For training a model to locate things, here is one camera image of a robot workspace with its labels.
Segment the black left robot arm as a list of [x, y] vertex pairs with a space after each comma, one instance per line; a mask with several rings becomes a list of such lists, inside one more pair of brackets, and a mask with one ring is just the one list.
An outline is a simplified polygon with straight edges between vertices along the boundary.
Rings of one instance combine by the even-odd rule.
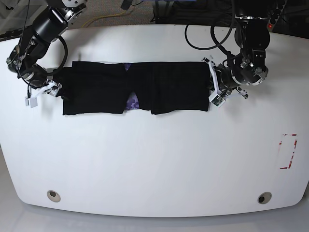
[[[211, 74], [209, 101], [217, 106], [233, 95], [248, 98], [247, 92], [241, 87], [259, 85], [268, 74], [265, 65], [266, 48], [270, 44], [267, 3], [264, 0], [233, 0], [229, 31], [219, 42], [215, 37], [215, 25], [226, 15], [222, 13], [214, 19], [210, 33], [215, 45], [205, 48], [206, 51], [219, 48], [226, 55], [226, 60], [217, 66], [210, 59], [203, 59], [208, 64]], [[233, 55], [223, 47], [232, 29], [236, 30], [235, 42], [240, 48], [237, 55]]]

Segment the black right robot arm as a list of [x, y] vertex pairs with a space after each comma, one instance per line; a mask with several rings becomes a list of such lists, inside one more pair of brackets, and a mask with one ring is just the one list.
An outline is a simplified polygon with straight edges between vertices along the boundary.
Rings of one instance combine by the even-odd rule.
[[[68, 46], [62, 34], [85, 12], [85, 0], [49, 0], [29, 27], [23, 27], [21, 38], [7, 58], [8, 69], [27, 84], [26, 104], [34, 107], [37, 97], [50, 94], [57, 97], [62, 85], [54, 80], [68, 58]], [[51, 72], [37, 64], [45, 56], [50, 44], [60, 40], [64, 57], [60, 66]]]

